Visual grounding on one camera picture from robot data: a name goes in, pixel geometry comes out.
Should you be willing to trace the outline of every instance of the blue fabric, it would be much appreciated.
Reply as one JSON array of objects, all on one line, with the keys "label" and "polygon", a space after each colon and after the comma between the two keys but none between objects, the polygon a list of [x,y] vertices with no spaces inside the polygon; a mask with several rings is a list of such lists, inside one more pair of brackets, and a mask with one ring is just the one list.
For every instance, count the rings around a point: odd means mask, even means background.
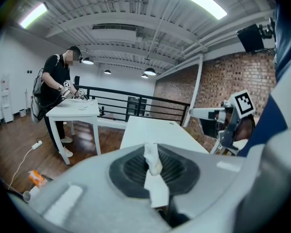
[{"label": "blue fabric", "polygon": [[267,104],[262,112],[258,124],[252,132],[246,146],[238,156],[246,157],[250,148],[257,144],[265,144],[273,135],[288,128],[280,109],[272,96],[269,96]]},{"label": "blue fabric", "polygon": [[280,4],[277,4],[276,11],[275,33],[276,41],[276,80],[281,79],[282,75],[289,68],[291,60],[291,19],[286,15]]}]

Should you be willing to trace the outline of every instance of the black speaker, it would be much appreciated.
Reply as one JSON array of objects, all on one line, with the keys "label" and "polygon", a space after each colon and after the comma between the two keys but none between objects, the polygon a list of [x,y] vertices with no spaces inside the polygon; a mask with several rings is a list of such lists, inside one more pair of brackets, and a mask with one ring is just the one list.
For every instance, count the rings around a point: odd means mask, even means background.
[{"label": "black speaker", "polygon": [[74,77],[74,84],[75,85],[79,85],[79,83],[80,83],[80,77],[79,76],[75,76]]},{"label": "black speaker", "polygon": [[256,24],[237,31],[237,36],[246,52],[254,52],[264,48],[262,36]]}]

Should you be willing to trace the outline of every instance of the backpack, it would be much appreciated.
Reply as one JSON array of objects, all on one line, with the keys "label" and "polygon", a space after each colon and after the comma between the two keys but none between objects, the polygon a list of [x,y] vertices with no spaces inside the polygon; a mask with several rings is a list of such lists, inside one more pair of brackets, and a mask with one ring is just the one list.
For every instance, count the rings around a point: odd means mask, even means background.
[{"label": "backpack", "polygon": [[[55,66],[57,66],[60,57],[58,54],[57,56],[57,63]],[[47,106],[41,106],[40,102],[40,95],[41,95],[41,87],[43,84],[42,75],[43,75],[43,69],[41,68],[38,72],[38,76],[35,78],[33,83],[33,90],[32,90],[32,101],[31,101],[31,120],[33,123],[38,123],[41,121],[41,119],[44,117],[45,111],[47,107],[49,107],[51,104],[48,104]]]}]

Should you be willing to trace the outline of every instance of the orange package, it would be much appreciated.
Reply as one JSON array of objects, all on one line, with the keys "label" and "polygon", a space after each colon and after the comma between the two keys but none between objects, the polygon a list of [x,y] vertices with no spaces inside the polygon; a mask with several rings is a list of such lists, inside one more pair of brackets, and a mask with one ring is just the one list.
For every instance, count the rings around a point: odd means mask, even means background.
[{"label": "orange package", "polygon": [[38,187],[41,188],[48,181],[44,179],[36,170],[29,172],[29,179]]}]

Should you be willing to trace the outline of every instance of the railing post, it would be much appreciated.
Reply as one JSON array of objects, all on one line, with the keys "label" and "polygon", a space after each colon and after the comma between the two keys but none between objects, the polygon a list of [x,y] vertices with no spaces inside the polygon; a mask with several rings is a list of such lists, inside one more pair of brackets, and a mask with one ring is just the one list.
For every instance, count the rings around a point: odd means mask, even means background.
[{"label": "railing post", "polygon": [[183,110],[183,112],[182,112],[182,117],[181,117],[181,122],[180,122],[180,126],[182,127],[182,124],[183,124],[183,120],[184,120],[184,116],[185,116],[185,112],[186,112],[186,108],[187,108],[188,106],[187,105],[185,105],[184,106],[184,110]]},{"label": "railing post", "polygon": [[138,108],[137,108],[137,116],[140,114],[140,107],[141,107],[142,97],[139,97]]}]

